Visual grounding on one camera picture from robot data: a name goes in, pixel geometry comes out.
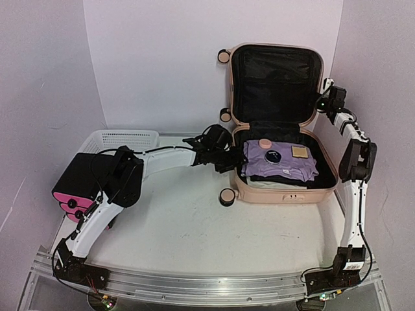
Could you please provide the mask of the beige hard-shell suitcase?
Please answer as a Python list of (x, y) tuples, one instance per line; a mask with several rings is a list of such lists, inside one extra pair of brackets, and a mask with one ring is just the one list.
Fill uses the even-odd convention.
[(316, 115), (324, 62), (313, 49), (292, 45), (243, 43), (222, 49), (217, 60), (229, 69), (230, 106), (220, 119), (232, 121), (233, 144), (251, 139), (301, 144), (317, 161), (319, 175), (307, 190), (260, 189), (247, 185), (242, 167), (233, 170), (233, 190), (248, 203), (318, 203), (338, 183), (338, 172), (318, 136), (307, 130)]

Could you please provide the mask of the purple shirt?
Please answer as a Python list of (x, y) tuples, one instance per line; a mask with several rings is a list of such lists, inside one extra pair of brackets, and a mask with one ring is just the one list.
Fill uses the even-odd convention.
[[(282, 176), (290, 179), (298, 179), (304, 182), (314, 181), (319, 175), (317, 161), (312, 156), (308, 148), (309, 157), (307, 159), (292, 156), (292, 146), (304, 146), (301, 144), (274, 142), (270, 149), (262, 149), (257, 140), (247, 140), (243, 144), (244, 156), (247, 162), (242, 166), (241, 174), (250, 176)], [(265, 160), (265, 153), (268, 150), (275, 150), (281, 154), (281, 161), (278, 165), (273, 165)]]

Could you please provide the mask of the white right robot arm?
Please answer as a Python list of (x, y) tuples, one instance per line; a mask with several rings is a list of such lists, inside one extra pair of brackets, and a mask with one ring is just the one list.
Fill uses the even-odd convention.
[(366, 194), (374, 169), (377, 145), (360, 129), (357, 116), (345, 108), (346, 90), (324, 80), (322, 94), (315, 102), (317, 112), (323, 113), (348, 142), (338, 166), (338, 176), (344, 186), (345, 223), (340, 246), (327, 271), (326, 281), (333, 287), (344, 283), (359, 283), (360, 270), (372, 252), (364, 234)]

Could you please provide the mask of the black pink drawer organizer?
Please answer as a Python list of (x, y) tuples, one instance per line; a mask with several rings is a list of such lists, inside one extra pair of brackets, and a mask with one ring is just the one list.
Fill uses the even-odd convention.
[(114, 197), (117, 190), (108, 176), (112, 163), (110, 154), (79, 152), (72, 159), (52, 189), (53, 197), (70, 220), (78, 223), (83, 219), (100, 190)]

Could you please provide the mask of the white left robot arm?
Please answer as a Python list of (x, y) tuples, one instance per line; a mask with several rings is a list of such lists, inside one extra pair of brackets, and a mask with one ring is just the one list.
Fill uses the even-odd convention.
[(125, 209), (135, 205), (145, 179), (172, 168), (212, 164), (219, 174), (244, 163), (230, 132), (219, 124), (183, 140), (182, 146), (135, 151), (120, 146), (77, 153), (52, 189), (53, 197), (75, 211), (74, 231), (59, 242), (55, 255), (62, 273), (73, 283), (87, 277), (83, 263), (101, 233)]

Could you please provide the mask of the white perforated plastic basket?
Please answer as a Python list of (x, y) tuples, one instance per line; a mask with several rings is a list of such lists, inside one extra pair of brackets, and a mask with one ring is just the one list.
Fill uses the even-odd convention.
[(96, 154), (107, 149), (127, 146), (146, 151), (159, 146), (159, 133), (153, 130), (97, 130), (79, 148), (79, 152)]

